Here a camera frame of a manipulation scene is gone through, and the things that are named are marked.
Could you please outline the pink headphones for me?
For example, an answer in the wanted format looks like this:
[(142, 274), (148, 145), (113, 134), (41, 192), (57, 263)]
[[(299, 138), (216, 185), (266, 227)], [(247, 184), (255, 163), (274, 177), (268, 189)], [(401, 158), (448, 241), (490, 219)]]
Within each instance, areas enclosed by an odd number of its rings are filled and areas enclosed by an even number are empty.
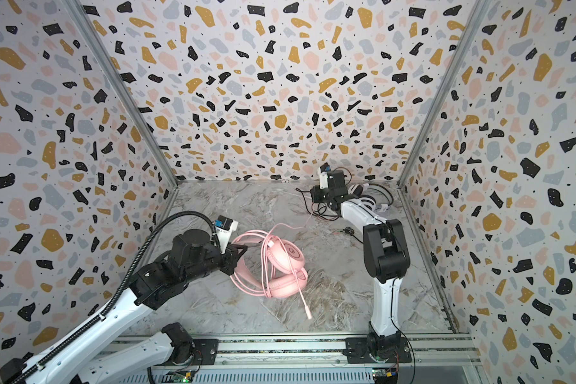
[(256, 277), (243, 259), (238, 261), (233, 284), (251, 296), (285, 299), (302, 294), (308, 281), (305, 257), (294, 243), (262, 230), (239, 235), (234, 244), (260, 247), (261, 273)]

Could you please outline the white black headphones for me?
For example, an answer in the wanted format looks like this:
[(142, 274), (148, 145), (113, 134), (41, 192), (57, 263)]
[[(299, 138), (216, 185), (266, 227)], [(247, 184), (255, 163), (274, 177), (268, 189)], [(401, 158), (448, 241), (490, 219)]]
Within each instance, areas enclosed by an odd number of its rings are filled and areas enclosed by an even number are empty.
[(388, 211), (395, 203), (395, 197), (388, 187), (377, 183), (363, 183), (362, 199), (365, 196), (374, 201), (373, 210), (376, 212)]

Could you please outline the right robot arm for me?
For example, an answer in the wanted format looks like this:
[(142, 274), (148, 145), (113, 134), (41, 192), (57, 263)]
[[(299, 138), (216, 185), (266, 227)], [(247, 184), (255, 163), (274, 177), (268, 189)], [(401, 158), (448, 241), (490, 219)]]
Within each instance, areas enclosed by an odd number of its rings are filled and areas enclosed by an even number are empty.
[(313, 203), (334, 211), (361, 233), (364, 266), (374, 281), (368, 333), (346, 339), (343, 354), (352, 364), (410, 363), (411, 344), (398, 321), (400, 286), (411, 266), (403, 224), (375, 213), (375, 199), (364, 193), (367, 186), (349, 187), (342, 169), (325, 163), (318, 177), (319, 184), (310, 190)]

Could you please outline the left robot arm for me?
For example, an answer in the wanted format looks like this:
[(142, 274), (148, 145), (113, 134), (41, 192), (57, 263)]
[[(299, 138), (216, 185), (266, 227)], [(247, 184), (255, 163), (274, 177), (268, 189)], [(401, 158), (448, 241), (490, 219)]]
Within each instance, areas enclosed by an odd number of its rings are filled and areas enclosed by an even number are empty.
[[(184, 233), (167, 256), (141, 267), (139, 263), (162, 229), (180, 217), (202, 219), (210, 228), (200, 235)], [(211, 221), (196, 211), (169, 216), (152, 231), (131, 263), (112, 299), (85, 323), (52, 347), (28, 360), (14, 358), (0, 370), (4, 383), (64, 383), (114, 341), (131, 324), (181, 294), (197, 278), (235, 267), (241, 248), (230, 244), (238, 222), (224, 216)]]

